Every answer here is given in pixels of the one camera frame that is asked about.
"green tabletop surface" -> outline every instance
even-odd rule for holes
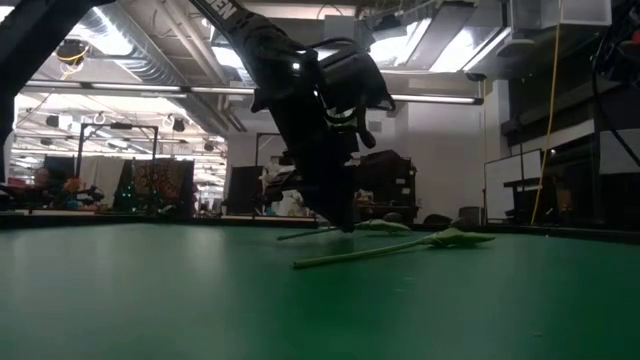
[[[110,225],[0,232],[0,359],[640,359],[640,247]]]

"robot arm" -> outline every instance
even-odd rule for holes
[[[255,81],[251,110],[271,112],[296,166],[305,204],[343,230],[353,230],[358,176],[344,164],[357,150],[350,146],[355,136],[331,125],[355,119],[362,142],[375,146],[364,123],[366,108],[393,110],[395,104],[371,57],[346,38],[297,43],[236,0],[189,1],[228,39]],[[341,50],[318,61],[314,48],[337,42],[344,43]],[[348,111],[346,117],[332,115]],[[351,142],[348,135],[354,136]]]

